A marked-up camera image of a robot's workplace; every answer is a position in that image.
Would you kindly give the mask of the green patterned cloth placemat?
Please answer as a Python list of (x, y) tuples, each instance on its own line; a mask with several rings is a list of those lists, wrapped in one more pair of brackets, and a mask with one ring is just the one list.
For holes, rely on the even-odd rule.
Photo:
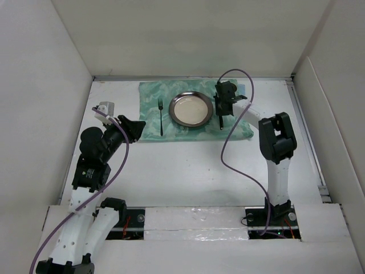
[[(193, 142), (209, 140), (225, 140), (232, 129), (236, 118), (224, 116), (224, 128), (220, 130), (216, 115), (203, 126), (188, 128), (177, 124), (169, 115), (169, 104), (178, 94), (187, 91), (197, 91), (206, 95), (213, 102), (215, 95), (214, 79), (195, 80), (160, 80), (141, 82), (139, 84), (140, 116), (146, 122), (141, 142)], [(163, 136), (160, 136), (160, 111), (158, 100), (163, 100)]]

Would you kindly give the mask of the silver table knife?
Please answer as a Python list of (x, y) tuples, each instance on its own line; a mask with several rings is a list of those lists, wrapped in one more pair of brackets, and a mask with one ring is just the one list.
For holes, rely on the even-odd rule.
[(223, 130), (224, 128), (224, 121), (221, 115), (218, 116), (219, 118), (219, 124), (220, 124), (220, 130)]

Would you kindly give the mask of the silver fork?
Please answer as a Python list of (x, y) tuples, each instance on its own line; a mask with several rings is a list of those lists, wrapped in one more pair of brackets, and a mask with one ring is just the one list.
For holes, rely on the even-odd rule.
[(160, 111), (160, 136), (163, 136), (164, 132), (163, 132), (163, 115), (162, 115), (163, 100), (162, 99), (158, 100), (158, 108)]

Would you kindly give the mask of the metal plate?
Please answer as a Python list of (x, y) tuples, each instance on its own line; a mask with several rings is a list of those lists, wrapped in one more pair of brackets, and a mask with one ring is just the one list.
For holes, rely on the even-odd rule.
[(173, 121), (185, 127), (200, 127), (213, 115), (213, 103), (201, 92), (187, 91), (176, 95), (169, 104)]

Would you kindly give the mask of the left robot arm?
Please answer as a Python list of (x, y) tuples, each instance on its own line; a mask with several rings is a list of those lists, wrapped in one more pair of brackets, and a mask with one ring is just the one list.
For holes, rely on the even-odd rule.
[(30, 273), (94, 273), (94, 260), (114, 226), (128, 222), (126, 202), (117, 198), (100, 200), (118, 177), (110, 176), (108, 161), (121, 144), (138, 141), (146, 125), (120, 115), (113, 118), (100, 111), (106, 128), (89, 127), (80, 135), (81, 151), (72, 181), (68, 215), (48, 235), (39, 250), (58, 233), (56, 245), (46, 260), (33, 259)]

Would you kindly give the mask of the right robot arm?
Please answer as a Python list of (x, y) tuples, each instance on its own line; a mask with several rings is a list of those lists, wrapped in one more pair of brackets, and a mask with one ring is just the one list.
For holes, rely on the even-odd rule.
[(297, 148), (297, 140), (287, 113), (260, 110), (246, 96), (236, 94), (230, 81), (218, 82), (214, 96), (220, 126), (223, 116), (242, 117), (259, 133), (259, 149), (267, 163), (268, 185), (263, 217), (271, 225), (283, 220), (291, 208), (288, 192), (290, 159)]

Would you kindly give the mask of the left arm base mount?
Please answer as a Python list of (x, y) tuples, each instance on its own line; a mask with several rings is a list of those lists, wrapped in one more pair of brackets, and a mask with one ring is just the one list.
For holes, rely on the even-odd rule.
[(127, 208), (123, 222), (111, 229), (107, 240), (143, 240), (145, 224), (145, 208)]

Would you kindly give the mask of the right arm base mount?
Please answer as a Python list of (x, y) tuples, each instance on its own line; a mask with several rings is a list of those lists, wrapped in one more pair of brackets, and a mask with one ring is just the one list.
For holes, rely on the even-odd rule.
[(271, 215), (266, 232), (267, 214), (263, 207), (245, 207), (245, 216), (241, 219), (248, 231), (250, 240), (301, 239), (295, 209), (279, 217)]

